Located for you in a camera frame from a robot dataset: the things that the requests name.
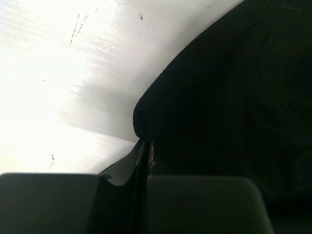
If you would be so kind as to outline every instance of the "metal surface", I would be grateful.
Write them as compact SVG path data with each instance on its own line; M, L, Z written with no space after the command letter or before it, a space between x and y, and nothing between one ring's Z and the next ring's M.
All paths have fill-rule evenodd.
M144 91L241 1L0 0L0 173L121 159Z

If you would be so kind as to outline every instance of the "black fabric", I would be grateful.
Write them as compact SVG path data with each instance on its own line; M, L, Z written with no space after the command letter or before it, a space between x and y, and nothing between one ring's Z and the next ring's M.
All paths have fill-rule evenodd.
M154 172L250 178L268 205L312 197L311 12L245 0L173 60L134 111Z

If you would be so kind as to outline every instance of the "white surface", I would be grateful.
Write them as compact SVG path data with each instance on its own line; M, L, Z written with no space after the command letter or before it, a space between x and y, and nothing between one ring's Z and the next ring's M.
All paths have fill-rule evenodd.
M125 156L139 98L241 1L0 0L0 173L98 173Z

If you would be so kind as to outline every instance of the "scratched white surface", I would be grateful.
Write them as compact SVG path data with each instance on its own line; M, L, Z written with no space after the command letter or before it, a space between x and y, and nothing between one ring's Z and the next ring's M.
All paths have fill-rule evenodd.
M98 173L135 104L242 0L0 0L0 173Z

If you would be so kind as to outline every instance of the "black cloth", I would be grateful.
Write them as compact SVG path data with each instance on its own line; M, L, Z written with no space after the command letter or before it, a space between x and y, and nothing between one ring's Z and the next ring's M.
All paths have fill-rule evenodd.
M136 134L160 174L243 176L267 204L312 197L312 1L246 0L146 91Z

